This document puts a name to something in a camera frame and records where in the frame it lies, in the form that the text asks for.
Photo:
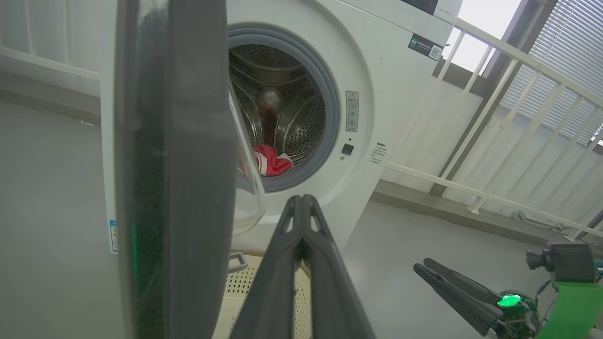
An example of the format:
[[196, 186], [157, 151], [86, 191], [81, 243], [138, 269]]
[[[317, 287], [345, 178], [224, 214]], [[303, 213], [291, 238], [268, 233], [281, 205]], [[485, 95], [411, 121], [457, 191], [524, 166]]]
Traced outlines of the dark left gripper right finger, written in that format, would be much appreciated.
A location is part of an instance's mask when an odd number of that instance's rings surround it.
[[318, 201], [301, 198], [301, 258], [310, 269], [316, 339], [374, 339], [375, 334]]

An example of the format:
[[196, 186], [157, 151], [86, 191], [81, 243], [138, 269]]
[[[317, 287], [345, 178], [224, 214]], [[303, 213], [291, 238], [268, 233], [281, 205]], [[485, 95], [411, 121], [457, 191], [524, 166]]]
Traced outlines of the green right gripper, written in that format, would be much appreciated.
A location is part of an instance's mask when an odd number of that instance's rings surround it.
[[536, 298], [513, 290], [500, 295], [431, 258], [414, 264], [414, 272], [480, 335], [488, 333], [489, 339], [602, 336], [600, 332], [591, 334], [602, 310], [602, 287], [597, 283], [558, 283], [556, 299], [541, 316]]

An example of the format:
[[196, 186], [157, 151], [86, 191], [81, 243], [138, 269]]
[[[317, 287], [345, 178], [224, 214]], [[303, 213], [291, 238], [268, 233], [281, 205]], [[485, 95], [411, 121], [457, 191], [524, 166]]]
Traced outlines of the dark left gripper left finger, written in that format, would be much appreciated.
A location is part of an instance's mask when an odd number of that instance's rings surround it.
[[300, 230], [288, 199], [256, 277], [230, 334], [231, 339], [290, 339], [294, 329], [294, 274]]

